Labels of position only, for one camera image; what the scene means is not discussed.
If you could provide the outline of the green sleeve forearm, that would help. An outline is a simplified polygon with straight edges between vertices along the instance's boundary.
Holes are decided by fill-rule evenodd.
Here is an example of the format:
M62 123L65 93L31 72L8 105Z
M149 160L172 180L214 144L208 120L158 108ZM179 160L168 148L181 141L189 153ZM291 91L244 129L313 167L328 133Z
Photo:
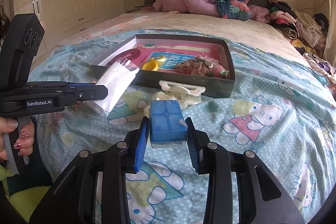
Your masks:
M1 223L28 223L50 186L46 170L13 175L1 163Z

